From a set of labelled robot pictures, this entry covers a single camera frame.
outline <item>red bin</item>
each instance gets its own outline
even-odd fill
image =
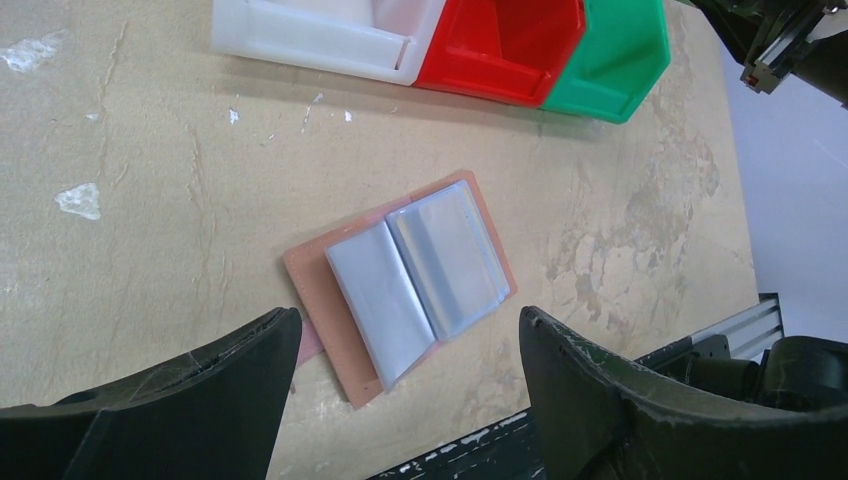
[[[447,0],[413,85],[538,108],[585,30],[583,0]]]

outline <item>worn table surface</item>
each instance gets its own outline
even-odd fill
[[[53,51],[0,64],[0,406],[298,306],[286,248],[460,168],[519,293],[361,410],[325,356],[300,367],[269,477],[363,477],[527,407],[525,304],[635,357],[756,302],[719,45],[694,9],[667,4],[673,64],[624,126],[218,55],[209,1],[2,12],[3,47]],[[96,220],[56,201],[87,183]]]

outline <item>table surface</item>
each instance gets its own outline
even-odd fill
[[[460,168],[518,294],[361,410],[324,355],[301,366],[269,478],[361,478],[526,408],[523,305],[636,357],[757,301],[719,44],[696,10],[666,4],[673,63],[623,126],[218,55],[210,12],[5,2],[0,46],[60,33],[36,69],[0,64],[0,406],[299,306],[284,250]],[[54,199],[86,183],[97,220]]]

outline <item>table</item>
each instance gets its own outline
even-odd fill
[[[27,72],[0,64],[0,406],[299,306],[286,248],[460,168],[518,294],[358,411],[325,356],[301,366],[270,478],[362,478],[526,408],[525,304],[629,357],[751,306],[718,41],[666,7],[673,64],[613,126],[217,55],[209,2],[7,2],[3,46],[53,51]],[[88,183],[96,211],[60,210]]]

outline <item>clear plastic box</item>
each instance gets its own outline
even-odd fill
[[[212,48],[411,85],[445,0],[215,0]]]

